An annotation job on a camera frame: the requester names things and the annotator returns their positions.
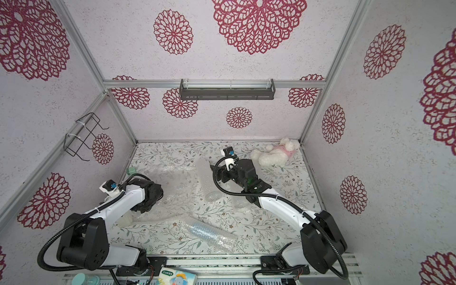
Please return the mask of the cream ribbed ceramic vase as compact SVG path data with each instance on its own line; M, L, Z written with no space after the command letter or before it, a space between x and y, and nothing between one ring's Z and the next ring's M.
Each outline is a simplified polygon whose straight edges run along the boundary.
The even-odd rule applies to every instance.
M119 228L130 228L137 224L138 222L136 221L135 216L132 213L124 214L115 222L115 225Z

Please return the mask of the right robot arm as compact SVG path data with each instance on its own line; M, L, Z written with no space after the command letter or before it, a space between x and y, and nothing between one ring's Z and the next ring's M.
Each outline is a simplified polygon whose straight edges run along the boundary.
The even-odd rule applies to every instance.
M349 271L343 254L347 243L334 217L327 211L304 209L280 195L270 184L260 179L250 159L225 156L210 167L215 186L224 194L243 197L249 203L272 212L299 232L300 243L288 245L277 255L282 264L276 273L299 270L303 260L317 272L333 272L346 280Z

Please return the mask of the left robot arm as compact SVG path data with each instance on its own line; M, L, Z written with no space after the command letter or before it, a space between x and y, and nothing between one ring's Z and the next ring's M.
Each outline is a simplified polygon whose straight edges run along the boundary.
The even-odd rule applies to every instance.
M60 237L57 260L86 270L116 266L143 273L148 268L146 251L111 245L108 229L132 211L141 214L150 211L163 198L162 186L144 175L133 175L121 184L107 180L100 190L108 195L104 203L66 219L68 230Z

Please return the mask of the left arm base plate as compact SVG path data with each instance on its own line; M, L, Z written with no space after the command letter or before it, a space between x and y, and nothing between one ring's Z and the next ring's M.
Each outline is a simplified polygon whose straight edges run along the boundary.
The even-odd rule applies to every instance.
M132 267L120 266L116 271L117 277L158 276L163 267L166 267L168 258L165 256L147 257L147 261L139 261Z

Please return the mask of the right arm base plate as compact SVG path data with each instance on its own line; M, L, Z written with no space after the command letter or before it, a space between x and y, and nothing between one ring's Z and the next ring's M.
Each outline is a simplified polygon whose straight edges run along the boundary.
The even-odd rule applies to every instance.
M308 265L290 266L284 259L278 256L265 255L260 257L261 270L265 275L291 274L291 275L309 275Z

